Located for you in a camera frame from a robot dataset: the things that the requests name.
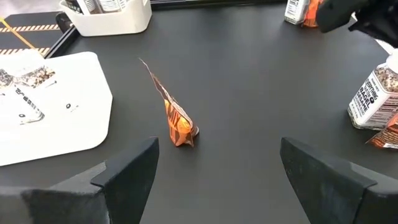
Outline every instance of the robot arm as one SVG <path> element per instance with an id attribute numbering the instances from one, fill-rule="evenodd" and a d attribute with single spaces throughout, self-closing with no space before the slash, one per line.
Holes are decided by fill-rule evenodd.
<path id="1" fill-rule="evenodd" d="M 325 0 L 317 12 L 322 32 L 349 22 L 355 12 L 357 22 L 348 29 L 358 30 L 398 48 L 398 0 Z"/>

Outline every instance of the white label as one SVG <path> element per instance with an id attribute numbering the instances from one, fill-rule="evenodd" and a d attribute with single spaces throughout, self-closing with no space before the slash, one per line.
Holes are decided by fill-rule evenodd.
<path id="1" fill-rule="evenodd" d="M 289 0 L 286 6 L 285 17 L 294 22 L 302 22 L 307 4 L 307 0 Z"/>
<path id="2" fill-rule="evenodd" d="M 85 3 L 90 12 L 94 11 L 94 9 L 95 9 L 94 0 L 85 0 Z"/>
<path id="3" fill-rule="evenodd" d="M 349 104 L 359 126 L 384 128 L 398 112 L 398 95 L 385 92 L 374 72 Z"/>
<path id="4" fill-rule="evenodd" d="M 126 7 L 126 0 L 99 0 L 106 12 L 118 11 Z"/>
<path id="5" fill-rule="evenodd" d="M 392 149 L 398 149 L 397 145 L 393 145 L 393 144 L 389 144 L 389 143 L 385 143 L 385 145 L 383 147 L 392 148 Z"/>
<path id="6" fill-rule="evenodd" d="M 0 124 L 27 124 L 44 118 L 26 89 L 12 84 L 0 96 Z"/>

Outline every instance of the white bottle cap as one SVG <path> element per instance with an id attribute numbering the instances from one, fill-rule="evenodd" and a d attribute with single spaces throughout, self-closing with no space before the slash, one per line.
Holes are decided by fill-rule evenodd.
<path id="1" fill-rule="evenodd" d="M 398 49 L 394 49 L 386 60 L 387 66 L 398 74 Z"/>

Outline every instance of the black edge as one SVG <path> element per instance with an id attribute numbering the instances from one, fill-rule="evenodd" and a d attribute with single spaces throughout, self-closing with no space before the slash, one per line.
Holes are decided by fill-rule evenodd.
<path id="1" fill-rule="evenodd" d="M 365 168 L 291 138 L 282 138 L 280 158 L 310 223 L 368 223 L 356 222 L 365 193 L 377 185 Z"/>
<path id="2" fill-rule="evenodd" d="M 247 6 L 255 4 L 270 4 L 287 2 L 287 0 L 198 0 L 198 1 L 168 1 L 155 0 L 150 3 L 153 11 L 170 10 L 170 9 L 190 9 L 198 7 L 225 7 L 225 6 Z"/>
<path id="3" fill-rule="evenodd" d="M 102 173 L 93 177 L 90 181 L 91 184 L 98 187 L 106 187 L 106 184 L 111 182 L 121 172 L 125 171 L 131 164 L 135 164 L 143 156 L 154 153 L 154 161 L 151 164 L 157 164 L 159 158 L 159 139 L 149 138 L 136 147 L 132 147 L 121 151 L 114 157 L 105 161 L 106 169 Z"/>
<path id="4" fill-rule="evenodd" d="M 62 56 L 63 53 L 71 46 L 72 43 L 80 36 L 76 27 L 73 26 L 69 28 L 66 33 L 64 33 L 61 38 L 59 38 L 56 43 L 51 47 L 51 49 L 44 55 L 44 58 L 54 58 Z"/>
<path id="5" fill-rule="evenodd" d="M 244 6 L 254 4 L 269 4 L 277 2 L 287 2 L 287 0 L 154 0 L 150 4 L 153 11 L 187 9 L 198 7 L 223 7 L 223 6 Z M 44 58 L 53 58 L 62 56 L 74 41 L 80 36 L 76 27 L 71 27 L 62 35 L 62 37 L 45 54 Z"/>

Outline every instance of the orange and black striped wrapper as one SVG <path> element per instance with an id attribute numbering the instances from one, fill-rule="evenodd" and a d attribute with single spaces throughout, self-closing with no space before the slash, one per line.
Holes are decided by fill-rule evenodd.
<path id="1" fill-rule="evenodd" d="M 378 148 L 398 149 L 398 114 L 396 114 L 387 124 L 387 127 L 377 133 L 367 143 Z"/>
<path id="2" fill-rule="evenodd" d="M 305 14 L 305 19 L 303 26 L 305 27 L 318 27 L 317 24 L 317 11 L 319 5 L 322 4 L 323 0 L 310 0 L 308 5 L 307 13 Z"/>
<path id="3" fill-rule="evenodd" d="M 149 70 L 148 65 L 144 61 L 142 62 L 147 67 L 157 91 L 159 91 L 164 99 L 172 142 L 175 146 L 189 144 L 193 147 L 193 138 L 199 133 L 199 128 L 194 125 L 191 118 L 186 114 L 177 101 L 169 95 L 157 77 Z"/>

